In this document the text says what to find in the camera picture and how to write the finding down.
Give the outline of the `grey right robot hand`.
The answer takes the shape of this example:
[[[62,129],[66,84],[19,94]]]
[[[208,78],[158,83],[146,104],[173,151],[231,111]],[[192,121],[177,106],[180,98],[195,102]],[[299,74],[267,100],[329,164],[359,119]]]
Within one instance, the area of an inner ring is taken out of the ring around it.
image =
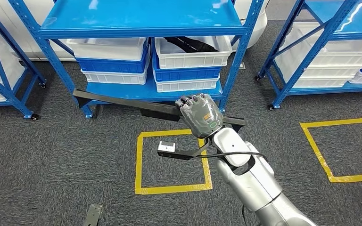
[[[182,96],[175,105],[197,138],[206,138],[223,126],[223,115],[209,94]]]

